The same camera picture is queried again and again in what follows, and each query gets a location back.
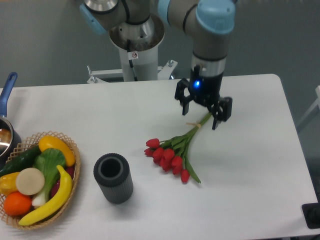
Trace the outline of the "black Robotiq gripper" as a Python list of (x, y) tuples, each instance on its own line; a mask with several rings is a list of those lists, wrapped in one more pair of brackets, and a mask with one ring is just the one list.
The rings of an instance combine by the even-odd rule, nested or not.
[[(233, 99), (229, 96), (220, 97), (223, 73), (216, 76), (202, 76), (194, 70), (190, 71), (189, 81), (182, 78), (177, 82), (174, 98), (182, 106), (182, 115), (189, 112), (189, 103), (194, 100), (197, 104), (210, 108), (213, 116), (212, 130), (221, 122), (226, 122), (232, 115)], [(190, 95), (185, 96), (185, 89)]]

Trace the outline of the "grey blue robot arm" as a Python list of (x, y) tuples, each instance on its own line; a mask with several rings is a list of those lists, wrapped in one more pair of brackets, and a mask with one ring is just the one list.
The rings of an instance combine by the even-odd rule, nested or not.
[(109, 34), (126, 82), (157, 80), (164, 26), (183, 31), (193, 41), (190, 77), (177, 83), (174, 96), (183, 114), (195, 102), (213, 116), (213, 128), (230, 118), (233, 100), (220, 89), (235, 25), (233, 0), (159, 0), (157, 14), (149, 0), (85, 0), (79, 9), (94, 32)]

